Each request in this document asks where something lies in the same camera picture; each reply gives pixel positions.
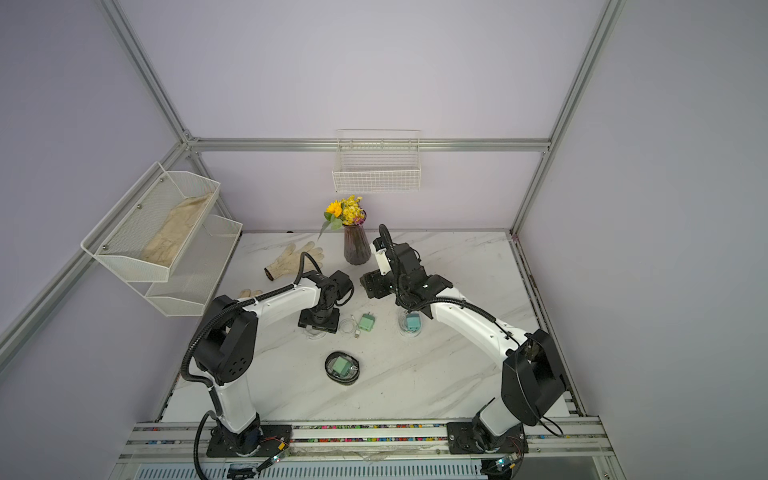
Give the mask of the teal wall charger plug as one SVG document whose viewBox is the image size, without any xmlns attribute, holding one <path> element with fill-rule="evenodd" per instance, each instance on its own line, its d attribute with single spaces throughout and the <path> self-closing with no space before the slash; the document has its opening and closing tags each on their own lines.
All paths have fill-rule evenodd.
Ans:
<svg viewBox="0 0 768 480">
<path fill-rule="evenodd" d="M 404 319 L 404 329 L 407 332 L 416 333 L 422 328 L 421 318 L 417 314 L 408 314 Z"/>
</svg>

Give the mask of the mint green dual usb charger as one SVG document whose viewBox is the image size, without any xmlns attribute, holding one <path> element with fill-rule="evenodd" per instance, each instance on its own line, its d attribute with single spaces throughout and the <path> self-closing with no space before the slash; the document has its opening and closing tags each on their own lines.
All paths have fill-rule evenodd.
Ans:
<svg viewBox="0 0 768 480">
<path fill-rule="evenodd" d="M 371 314 L 363 314 L 358 322 L 358 328 L 362 331 L 370 332 L 375 325 L 375 317 Z"/>
</svg>

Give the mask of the light green usb charger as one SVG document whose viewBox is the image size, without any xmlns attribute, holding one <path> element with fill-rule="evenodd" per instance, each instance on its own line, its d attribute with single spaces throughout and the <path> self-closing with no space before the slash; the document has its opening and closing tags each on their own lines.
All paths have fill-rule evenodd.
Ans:
<svg viewBox="0 0 768 480">
<path fill-rule="evenodd" d="M 346 357 L 336 357 L 332 365 L 332 371 L 339 378 L 348 378 L 352 375 L 354 363 Z"/>
</svg>

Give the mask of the clear pouch with black zipper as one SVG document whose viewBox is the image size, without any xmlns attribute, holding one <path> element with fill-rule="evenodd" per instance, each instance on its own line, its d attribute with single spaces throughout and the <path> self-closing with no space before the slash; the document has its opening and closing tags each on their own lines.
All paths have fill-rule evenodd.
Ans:
<svg viewBox="0 0 768 480">
<path fill-rule="evenodd" d="M 352 385 L 360 376 L 359 361 L 345 352 L 330 353 L 324 366 L 327 377 L 340 385 Z"/>
</svg>

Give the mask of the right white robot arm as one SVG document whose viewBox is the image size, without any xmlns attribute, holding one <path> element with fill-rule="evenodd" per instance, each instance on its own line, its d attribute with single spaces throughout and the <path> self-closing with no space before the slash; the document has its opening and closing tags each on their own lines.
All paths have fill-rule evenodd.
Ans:
<svg viewBox="0 0 768 480">
<path fill-rule="evenodd" d="M 368 297 L 392 296 L 407 312 L 452 328 L 500 367 L 498 392 L 472 420 L 476 441 L 490 449 L 509 430 L 539 424 L 569 387 L 551 335 L 513 327 L 472 303 L 450 280 L 427 273 L 407 243 L 382 233 L 370 250 L 378 268 L 360 278 Z"/>
</svg>

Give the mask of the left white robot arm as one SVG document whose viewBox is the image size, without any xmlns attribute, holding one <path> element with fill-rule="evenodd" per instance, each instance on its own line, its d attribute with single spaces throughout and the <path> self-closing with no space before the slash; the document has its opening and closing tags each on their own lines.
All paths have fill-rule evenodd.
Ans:
<svg viewBox="0 0 768 480">
<path fill-rule="evenodd" d="M 299 257 L 294 279 L 277 289 L 250 297 L 219 295 L 205 308 L 189 340 L 179 368 L 180 377 L 204 387 L 211 408 L 203 414 L 193 440 L 196 475 L 207 475 L 200 461 L 203 428 L 213 427 L 211 453 L 236 457 L 268 456 L 287 450 L 290 429 L 269 435 L 256 406 L 254 375 L 260 330 L 277 321 L 294 319 L 300 327 L 334 333 L 340 309 L 354 295 L 350 276 L 337 270 L 322 272 L 308 253 Z"/>
</svg>

